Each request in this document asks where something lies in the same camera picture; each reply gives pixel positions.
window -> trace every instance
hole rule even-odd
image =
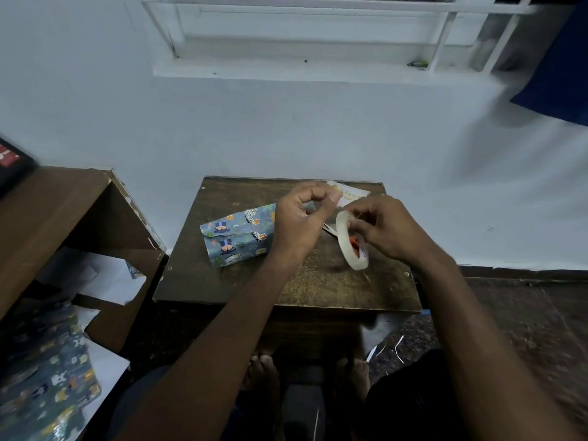
[[[541,12],[531,0],[509,1],[142,3],[156,75],[406,81],[423,73],[487,75],[521,17]],[[557,23],[560,17],[564,14],[550,15],[548,21]]]

small wooden table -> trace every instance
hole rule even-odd
[[[177,302],[228,302],[249,281],[263,256],[215,269],[200,225],[275,203],[300,181],[205,177],[153,299],[175,302],[174,307]],[[386,193],[382,183],[343,183],[372,194]],[[327,222],[334,223],[334,215]],[[354,271],[345,262],[337,240],[323,232],[313,253],[280,294],[260,349],[280,348],[289,355],[301,353],[311,358],[323,357],[334,345],[365,352],[401,321],[422,311],[410,269],[371,246],[368,250],[369,267]]]

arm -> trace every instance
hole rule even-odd
[[[474,439],[579,440],[468,287],[459,267],[399,200],[367,197],[348,207],[350,229],[420,272],[435,328]]]
[[[118,440],[221,436],[273,305],[340,198],[332,187],[309,182],[278,201],[272,250],[261,268],[144,398]],[[307,215],[302,203],[311,199],[322,204]]]

foot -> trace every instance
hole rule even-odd
[[[362,439],[362,415],[370,389],[369,366],[361,359],[339,359],[334,376],[334,393],[342,416],[349,422],[354,439]]]
[[[283,439],[280,376],[273,359],[268,355],[253,356],[243,379],[243,390],[260,393],[272,412],[276,440]]]

wooden table top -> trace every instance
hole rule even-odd
[[[264,256],[212,267],[200,225],[253,207],[275,203],[300,180],[207,176],[180,232],[154,300],[226,303],[252,277]],[[382,183],[344,182],[386,193]],[[334,223],[334,214],[328,223]],[[369,246],[369,266],[352,270],[333,236],[322,232],[315,250],[288,281],[277,304],[378,311],[421,311],[410,269]]]

